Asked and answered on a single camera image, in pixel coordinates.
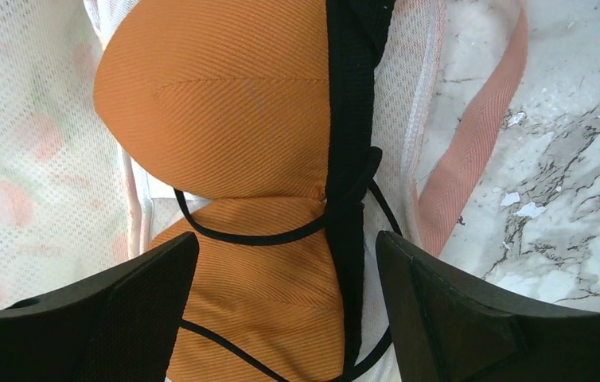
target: white mesh fabric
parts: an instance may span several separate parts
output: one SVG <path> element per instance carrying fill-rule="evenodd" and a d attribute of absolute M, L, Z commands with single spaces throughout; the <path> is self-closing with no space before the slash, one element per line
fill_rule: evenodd
<path fill-rule="evenodd" d="M 439 0 L 398 0 L 394 7 L 384 56 L 375 72 L 372 145 L 383 157 L 376 181 L 403 230 L 417 242 L 412 204 L 414 171 L 419 160 L 424 123 L 436 80 L 444 5 Z M 392 227 L 372 195 L 364 209 L 365 274 L 363 343 L 366 357 L 387 329 L 387 311 L 377 270 L 375 239 Z M 400 380 L 393 349 L 359 380 Z"/>
<path fill-rule="evenodd" d="M 84 0 L 92 3 L 89 8 L 98 11 L 92 23 L 98 29 L 103 46 L 107 46 L 122 20 L 138 4 L 139 0 Z"/>
<path fill-rule="evenodd" d="M 93 109 L 100 56 L 82 2 L 0 2 L 0 308 L 138 254 L 129 163 Z"/>

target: black plastic piece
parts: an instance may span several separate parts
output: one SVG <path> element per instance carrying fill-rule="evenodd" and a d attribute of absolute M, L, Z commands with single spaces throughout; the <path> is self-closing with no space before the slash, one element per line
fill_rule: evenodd
<path fill-rule="evenodd" d="M 514 294 L 392 232 L 376 252 L 404 382 L 600 381 L 600 314 Z"/>
<path fill-rule="evenodd" d="M 0 310 L 0 381 L 164 381 L 198 250 L 185 233 Z"/>

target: black drawstring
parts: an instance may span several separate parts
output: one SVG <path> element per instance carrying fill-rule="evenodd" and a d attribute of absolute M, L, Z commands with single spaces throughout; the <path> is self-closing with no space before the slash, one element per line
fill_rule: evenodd
<path fill-rule="evenodd" d="M 190 214 L 183 192 L 177 189 L 174 189 L 174 192 L 176 193 L 178 205 L 181 207 L 181 211 L 185 215 L 185 219 L 187 219 L 187 221 L 190 223 L 190 225 L 193 226 L 195 231 L 199 232 L 201 235 L 204 235 L 210 239 L 221 240 L 232 244 L 242 244 L 248 246 L 265 246 L 290 243 L 295 240 L 303 239 L 309 235 L 312 235 L 322 230 L 329 221 L 335 219 L 336 217 L 339 217 L 350 206 L 354 205 L 355 203 L 359 203 L 360 195 L 362 195 L 363 190 L 367 187 L 372 193 L 372 195 L 375 197 L 377 203 L 380 205 L 380 208 L 382 208 L 384 215 L 387 217 L 389 224 L 392 226 L 392 231 L 399 235 L 403 235 L 399 223 L 396 221 L 396 218 L 394 216 L 394 212 L 389 207 L 387 201 L 384 199 L 384 195 L 382 194 L 380 187 L 377 185 L 377 183 L 375 183 L 375 180 L 373 180 L 373 178 L 375 177 L 375 172 L 377 171 L 377 167 L 380 165 L 381 159 L 382 150 L 380 150 L 377 147 L 371 147 L 368 162 L 366 163 L 363 173 L 359 176 L 354 187 L 349 190 L 347 195 L 345 195 L 345 198 L 338 202 L 338 206 L 336 208 L 327 209 L 323 215 L 321 215 L 315 220 L 312 220 L 308 224 L 301 226 L 300 228 L 296 228 L 289 232 L 274 235 L 236 235 L 206 228 L 203 225 L 198 224 L 194 220 L 193 216 Z M 237 345 L 231 343 L 224 337 L 220 336 L 217 333 L 214 333 L 209 329 L 206 329 L 203 326 L 197 325 L 193 322 L 189 322 L 186 320 L 181 320 L 181 328 L 187 329 L 193 333 L 199 334 L 204 338 L 208 338 L 209 340 L 216 342 L 218 345 L 222 346 L 229 352 L 238 356 L 243 361 L 258 369 L 261 373 L 265 374 L 266 376 L 269 376 L 271 379 L 276 380 L 277 382 L 290 382 L 289 380 L 280 376 L 278 373 L 274 372 L 272 369 L 265 366 L 262 362 L 256 360 L 254 357 L 244 352 Z M 377 363 L 377 361 L 379 361 L 382 358 L 382 356 L 387 351 L 387 349 L 389 349 L 389 346 L 391 344 L 392 334 L 389 328 L 387 328 L 382 338 L 377 342 L 375 348 L 361 362 L 359 362 L 351 368 L 347 368 L 341 376 L 333 378 L 328 382 L 350 382 L 362 376 L 364 373 L 370 370 L 370 368 L 372 368 Z"/>
<path fill-rule="evenodd" d="M 378 149 L 377 147 L 371 147 L 370 152 L 368 153 L 368 161 L 366 162 L 363 173 L 356 180 L 356 184 L 345 195 L 345 198 L 340 200 L 335 208 L 327 209 L 323 215 L 299 228 L 274 235 L 236 235 L 233 233 L 219 232 L 212 230 L 211 228 L 206 228 L 194 220 L 194 217 L 188 209 L 188 204 L 185 201 L 185 195 L 183 192 L 177 189 L 173 189 L 173 191 L 176 193 L 178 205 L 181 207 L 181 211 L 183 212 L 183 215 L 185 215 L 185 219 L 187 219 L 190 225 L 193 226 L 194 230 L 199 232 L 201 235 L 204 235 L 209 239 L 224 241 L 231 244 L 248 246 L 279 245 L 304 239 L 307 236 L 321 231 L 331 220 L 344 215 L 347 209 L 352 207 L 354 204 L 361 202 L 361 195 L 363 195 L 363 192 L 366 190 L 366 188 L 368 188 L 368 183 L 373 177 L 375 177 L 375 172 L 377 172 L 377 167 L 380 165 L 381 160 L 382 150 Z"/>

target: white marble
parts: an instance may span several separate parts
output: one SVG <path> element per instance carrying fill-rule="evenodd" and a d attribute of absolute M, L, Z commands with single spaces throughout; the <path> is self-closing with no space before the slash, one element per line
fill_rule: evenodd
<path fill-rule="evenodd" d="M 514 12 L 448 2 L 423 184 L 505 46 Z M 530 0 L 528 69 L 442 259 L 519 294 L 600 311 L 600 0 Z"/>

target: peach-colored strap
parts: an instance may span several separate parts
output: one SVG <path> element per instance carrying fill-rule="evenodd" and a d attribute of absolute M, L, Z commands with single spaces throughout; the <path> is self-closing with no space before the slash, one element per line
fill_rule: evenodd
<path fill-rule="evenodd" d="M 464 111 L 450 147 L 419 198 L 423 246 L 436 257 L 485 171 L 504 114 L 523 77 L 528 55 L 526 5 L 520 0 L 520 16 L 501 62 Z"/>

